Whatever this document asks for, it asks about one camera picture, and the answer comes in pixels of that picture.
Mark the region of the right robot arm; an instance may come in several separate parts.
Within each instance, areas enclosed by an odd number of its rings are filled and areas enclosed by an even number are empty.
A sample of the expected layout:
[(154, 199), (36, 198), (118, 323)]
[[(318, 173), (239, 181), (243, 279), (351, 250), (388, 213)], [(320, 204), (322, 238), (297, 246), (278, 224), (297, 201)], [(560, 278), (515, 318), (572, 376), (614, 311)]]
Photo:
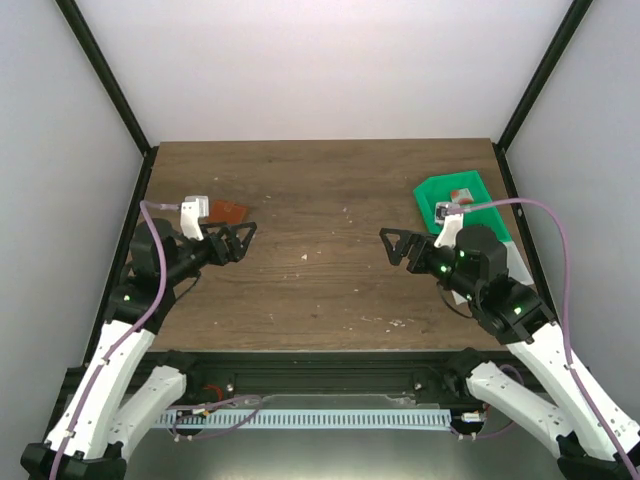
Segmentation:
[(471, 348), (450, 366), (457, 393), (485, 402), (531, 434), (567, 479), (636, 479), (639, 425), (570, 350), (541, 297), (509, 274), (507, 249), (494, 232), (462, 228), (450, 246), (428, 233), (383, 228), (389, 262), (408, 262), (439, 287), (463, 296), (479, 326), (520, 360), (549, 395), (544, 400)]

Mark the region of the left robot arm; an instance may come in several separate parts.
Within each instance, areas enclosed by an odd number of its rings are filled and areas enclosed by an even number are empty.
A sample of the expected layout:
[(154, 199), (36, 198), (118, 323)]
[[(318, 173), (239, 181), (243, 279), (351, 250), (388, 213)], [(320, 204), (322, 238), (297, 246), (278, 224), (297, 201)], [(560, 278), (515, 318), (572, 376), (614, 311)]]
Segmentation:
[(190, 239), (154, 218), (136, 226), (130, 258), (112, 290), (99, 342), (57, 424), (20, 463), (32, 479), (122, 479), (129, 459), (160, 415), (197, 383), (189, 354), (162, 355), (143, 385), (133, 375), (177, 298), (175, 288), (207, 265), (241, 261), (257, 226), (202, 224)]

